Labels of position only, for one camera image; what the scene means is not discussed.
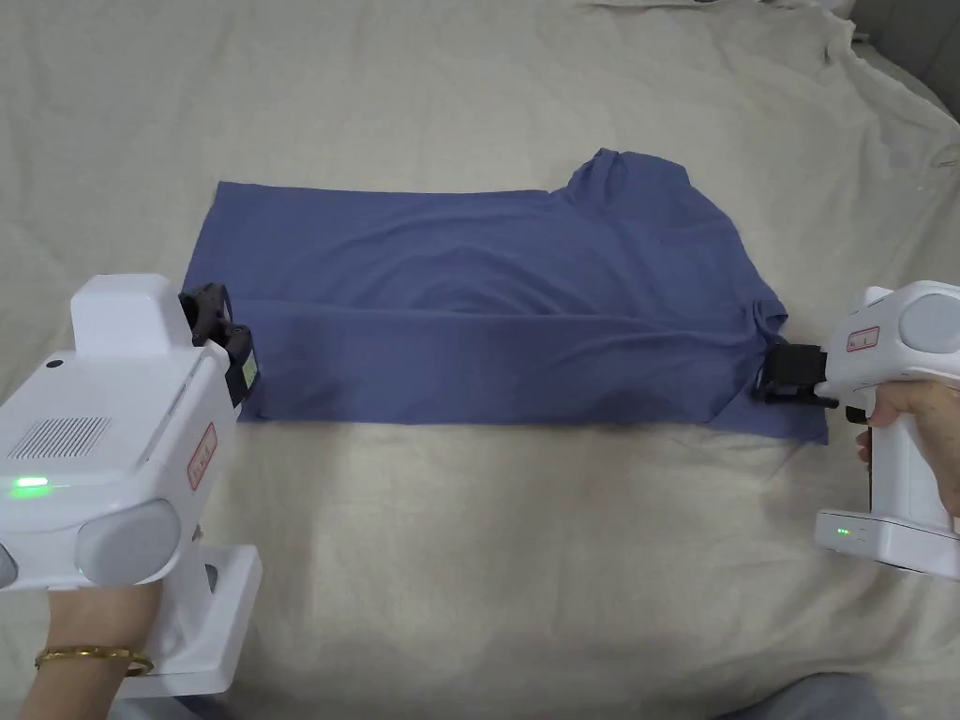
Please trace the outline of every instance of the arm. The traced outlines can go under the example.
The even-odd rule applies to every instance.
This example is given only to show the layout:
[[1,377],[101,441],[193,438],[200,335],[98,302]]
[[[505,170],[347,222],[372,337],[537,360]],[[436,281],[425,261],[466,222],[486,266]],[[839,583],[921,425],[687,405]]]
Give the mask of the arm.
[[[47,647],[102,645],[142,650],[160,604],[160,583],[50,593]],[[127,672],[125,660],[49,660],[18,720],[102,720]]]

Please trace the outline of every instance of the red label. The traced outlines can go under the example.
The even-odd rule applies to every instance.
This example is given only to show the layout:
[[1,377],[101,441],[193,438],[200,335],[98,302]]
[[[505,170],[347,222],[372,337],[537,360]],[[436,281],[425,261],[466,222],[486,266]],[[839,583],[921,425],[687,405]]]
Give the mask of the red label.
[[847,338],[847,352],[857,352],[867,348],[875,348],[880,342],[880,328],[868,327],[866,330],[852,332]]
[[193,451],[190,464],[186,467],[186,476],[190,480],[190,487],[194,491],[200,486],[200,481],[204,479],[206,467],[213,459],[213,453],[216,449],[217,431],[213,429],[213,423],[211,423],[207,426],[204,436],[200,439],[200,444]]

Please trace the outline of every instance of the handle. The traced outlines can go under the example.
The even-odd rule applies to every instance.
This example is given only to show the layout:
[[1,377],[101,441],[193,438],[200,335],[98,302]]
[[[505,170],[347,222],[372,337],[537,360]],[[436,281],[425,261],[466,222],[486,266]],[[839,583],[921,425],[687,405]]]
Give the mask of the handle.
[[944,509],[936,477],[920,452],[913,416],[901,414],[872,434],[871,512],[952,533],[953,518]]
[[161,670],[164,659],[174,656],[200,633],[213,599],[212,586],[201,557],[200,540],[193,540],[163,578],[160,612],[147,643],[148,653]]

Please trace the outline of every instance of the white fabric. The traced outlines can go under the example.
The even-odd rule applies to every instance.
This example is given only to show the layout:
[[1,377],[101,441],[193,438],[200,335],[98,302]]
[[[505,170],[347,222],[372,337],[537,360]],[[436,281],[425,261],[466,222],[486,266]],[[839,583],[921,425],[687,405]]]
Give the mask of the white fabric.
[[[731,215],[793,339],[917,254],[958,282],[960,130],[856,59],[851,29],[749,0],[0,4],[0,393],[70,342],[89,276],[182,277],[220,179],[555,188],[635,150]],[[693,718],[849,670],[947,717],[960,586],[811,546],[817,509],[867,500],[831,424],[829,447],[245,426],[204,521],[266,567],[234,711]],[[21,694],[45,605],[0,593],[0,618]]]

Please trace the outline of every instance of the white plastic casing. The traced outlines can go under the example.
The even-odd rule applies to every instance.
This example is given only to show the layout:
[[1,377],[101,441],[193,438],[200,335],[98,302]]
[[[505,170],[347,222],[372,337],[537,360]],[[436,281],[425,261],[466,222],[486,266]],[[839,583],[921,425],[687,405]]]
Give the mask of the white plastic casing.
[[[220,692],[261,572],[255,548],[194,539],[233,446],[227,354],[210,342],[193,347],[177,291],[161,276],[96,276],[71,310],[77,349],[47,358],[0,408],[0,544],[16,565],[2,589],[93,585],[78,569],[79,530],[166,501],[179,540],[141,580],[164,578],[149,647],[157,669],[126,680],[121,695]],[[19,487],[23,478],[46,484]],[[212,592],[205,564],[217,568]]]
[[[870,288],[864,306],[844,319],[825,350],[826,382],[817,395],[868,415],[883,382],[930,379],[960,387],[960,288],[930,281],[896,292]],[[916,422],[903,414],[872,433],[871,511],[821,511],[816,543],[960,580],[960,536],[920,451]]]

